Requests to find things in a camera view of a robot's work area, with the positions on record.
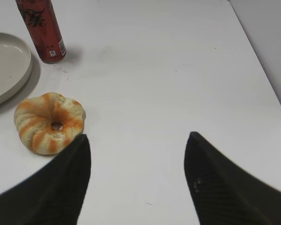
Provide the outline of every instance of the white plate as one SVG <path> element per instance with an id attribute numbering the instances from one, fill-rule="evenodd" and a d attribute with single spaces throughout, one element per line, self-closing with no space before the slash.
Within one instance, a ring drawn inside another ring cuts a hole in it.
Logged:
<path id="1" fill-rule="evenodd" d="M 0 103 L 12 97 L 28 80 L 31 50 L 21 38 L 0 33 Z"/>

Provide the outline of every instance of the soda can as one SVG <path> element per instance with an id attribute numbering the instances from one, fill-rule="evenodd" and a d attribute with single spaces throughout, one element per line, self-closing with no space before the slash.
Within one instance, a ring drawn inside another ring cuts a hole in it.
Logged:
<path id="1" fill-rule="evenodd" d="M 41 60 L 60 61 L 66 48 L 51 0 L 15 0 Z"/>

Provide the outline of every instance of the donut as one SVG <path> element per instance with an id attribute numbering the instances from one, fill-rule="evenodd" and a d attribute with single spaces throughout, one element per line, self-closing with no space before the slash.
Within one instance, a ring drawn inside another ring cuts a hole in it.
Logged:
<path id="1" fill-rule="evenodd" d="M 24 99 L 14 114 L 21 142 L 41 155 L 63 150 L 83 132 L 84 119 L 80 103 L 54 92 Z"/>

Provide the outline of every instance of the gray wall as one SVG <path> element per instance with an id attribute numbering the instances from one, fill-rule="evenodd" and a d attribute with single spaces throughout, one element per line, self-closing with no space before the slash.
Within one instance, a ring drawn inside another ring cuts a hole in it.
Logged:
<path id="1" fill-rule="evenodd" d="M 281 0 L 230 0 L 281 103 Z"/>

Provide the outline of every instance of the can label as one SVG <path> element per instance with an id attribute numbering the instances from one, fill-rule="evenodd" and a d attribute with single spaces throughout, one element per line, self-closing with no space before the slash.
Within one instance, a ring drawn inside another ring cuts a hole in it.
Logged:
<path id="1" fill-rule="evenodd" d="M 32 26 L 32 27 L 36 27 L 36 26 L 43 26 L 43 22 L 45 21 L 45 19 L 42 18 L 42 13 L 45 11 L 45 9 L 43 9 L 42 11 L 34 11 L 32 9 L 24 9 L 21 10 L 21 14 L 23 17 L 23 20 L 26 24 L 26 26 Z"/>
<path id="2" fill-rule="evenodd" d="M 44 62 L 64 58 L 66 48 L 61 37 L 51 0 L 16 0 L 39 57 Z"/>

